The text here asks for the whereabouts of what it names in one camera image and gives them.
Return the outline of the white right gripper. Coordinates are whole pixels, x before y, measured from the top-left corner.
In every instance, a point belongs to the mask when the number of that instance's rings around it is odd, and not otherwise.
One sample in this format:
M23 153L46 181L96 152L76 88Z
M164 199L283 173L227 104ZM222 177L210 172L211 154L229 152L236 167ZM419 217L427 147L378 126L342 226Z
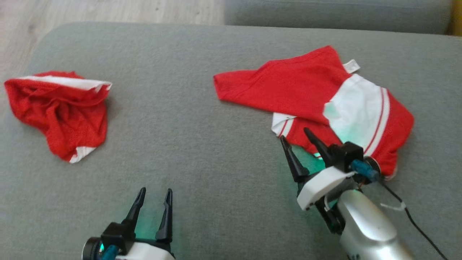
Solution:
M356 183L351 180L355 172L344 173L333 167L333 158L328 146L320 140L309 128L304 128L305 135L316 147L325 163L326 169L310 175L307 168L303 167L292 150L292 145L285 136L281 136L280 142L287 159L293 180L299 184L297 203L303 211L312 207L318 210L325 221L328 230L332 234L341 235L345 226L345 220L337 206L338 199L345 191L355 189Z

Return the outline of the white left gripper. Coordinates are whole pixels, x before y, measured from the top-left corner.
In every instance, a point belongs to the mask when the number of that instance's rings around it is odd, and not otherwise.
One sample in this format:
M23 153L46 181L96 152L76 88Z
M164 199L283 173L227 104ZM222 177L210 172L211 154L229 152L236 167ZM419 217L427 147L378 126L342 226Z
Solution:
M140 210L144 204L146 187L142 187L137 194L123 224L136 226ZM173 191L167 190L164 202L164 213L155 240L137 239L128 243L127 252L117 255L116 260L175 260L171 251Z

